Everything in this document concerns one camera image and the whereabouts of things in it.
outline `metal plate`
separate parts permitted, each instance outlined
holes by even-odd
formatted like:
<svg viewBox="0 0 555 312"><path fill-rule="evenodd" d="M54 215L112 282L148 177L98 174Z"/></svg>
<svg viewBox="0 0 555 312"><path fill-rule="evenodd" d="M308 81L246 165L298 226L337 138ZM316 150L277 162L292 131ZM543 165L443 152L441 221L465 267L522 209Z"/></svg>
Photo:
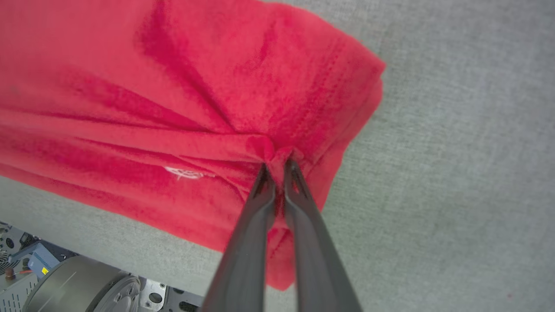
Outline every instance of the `metal plate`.
<svg viewBox="0 0 555 312"><path fill-rule="evenodd" d="M16 280L12 281L13 284L7 286L0 293L0 311L4 312L21 312L25 300L37 285L37 276L33 273L26 276L17 275Z"/></svg>
<svg viewBox="0 0 555 312"><path fill-rule="evenodd" d="M142 311L160 311L164 306L166 298L166 288L164 283L159 283L151 279L139 277L141 282L139 306Z"/></svg>
<svg viewBox="0 0 555 312"><path fill-rule="evenodd" d="M194 311L193 306L201 306L204 297L195 295L188 291L169 287L166 295L166 303L160 312L189 312Z"/></svg>

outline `gray table surface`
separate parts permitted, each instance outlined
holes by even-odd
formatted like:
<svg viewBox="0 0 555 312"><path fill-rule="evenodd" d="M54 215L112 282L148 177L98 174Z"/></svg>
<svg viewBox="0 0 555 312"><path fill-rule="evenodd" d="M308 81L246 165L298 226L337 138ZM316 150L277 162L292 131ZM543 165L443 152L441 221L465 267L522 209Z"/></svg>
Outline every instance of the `gray table surface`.
<svg viewBox="0 0 555 312"><path fill-rule="evenodd" d="M323 212L367 311L555 311L555 1L293 0L388 64ZM1 220L204 294L221 257L0 178ZM267 311L294 309L267 291Z"/></svg>

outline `blue component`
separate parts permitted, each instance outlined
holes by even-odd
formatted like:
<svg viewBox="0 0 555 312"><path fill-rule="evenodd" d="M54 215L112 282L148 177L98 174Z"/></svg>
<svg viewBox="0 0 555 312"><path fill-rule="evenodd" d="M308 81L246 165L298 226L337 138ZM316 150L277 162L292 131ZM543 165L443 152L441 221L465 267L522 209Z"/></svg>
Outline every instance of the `blue component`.
<svg viewBox="0 0 555 312"><path fill-rule="evenodd" d="M58 264L60 264L60 261L41 243L37 244L37 247L29 258L29 268L33 270L39 279L45 276Z"/></svg>

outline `metal machine part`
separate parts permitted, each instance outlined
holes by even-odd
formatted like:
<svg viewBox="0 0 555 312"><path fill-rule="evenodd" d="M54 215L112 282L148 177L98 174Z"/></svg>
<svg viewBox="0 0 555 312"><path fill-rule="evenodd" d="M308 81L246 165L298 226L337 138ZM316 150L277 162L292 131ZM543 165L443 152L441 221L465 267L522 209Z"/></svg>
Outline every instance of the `metal machine part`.
<svg viewBox="0 0 555 312"><path fill-rule="evenodd" d="M33 270L39 279L43 278L59 264L60 261L42 243L37 244L29 258L29 268Z"/></svg>
<svg viewBox="0 0 555 312"><path fill-rule="evenodd" d="M159 283L144 277L139 277L141 291L139 296L139 306L141 312L154 311L158 312L162 308L166 298L166 289L164 283Z"/></svg>
<svg viewBox="0 0 555 312"><path fill-rule="evenodd" d="M4 274L7 268L15 268L19 264L19 260L9 261L8 254L4 250L0 250L0 274Z"/></svg>
<svg viewBox="0 0 555 312"><path fill-rule="evenodd" d="M0 311L23 311L23 304L37 283L37 276L33 273L9 281L9 284L6 284L0 292Z"/></svg>
<svg viewBox="0 0 555 312"><path fill-rule="evenodd" d="M131 273L75 256L40 280L22 312L137 312L139 289Z"/></svg>
<svg viewBox="0 0 555 312"><path fill-rule="evenodd" d="M0 237L0 249L5 250L8 256L15 254L23 246L21 240L24 235L25 231L6 225L4 233Z"/></svg>
<svg viewBox="0 0 555 312"><path fill-rule="evenodd" d="M160 312L192 312L203 304L204 297L188 291L169 287L166 302Z"/></svg>

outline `red fabric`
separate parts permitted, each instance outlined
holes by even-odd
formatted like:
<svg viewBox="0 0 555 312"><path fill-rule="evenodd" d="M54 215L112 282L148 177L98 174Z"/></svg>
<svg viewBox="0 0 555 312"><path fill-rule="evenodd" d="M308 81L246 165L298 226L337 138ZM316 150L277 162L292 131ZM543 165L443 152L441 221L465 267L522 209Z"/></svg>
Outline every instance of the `red fabric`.
<svg viewBox="0 0 555 312"><path fill-rule="evenodd" d="M317 16L253 0L3 1L0 46L1 175L219 251L261 163L281 183L291 155L323 207L384 69ZM291 238L278 217L278 289Z"/></svg>

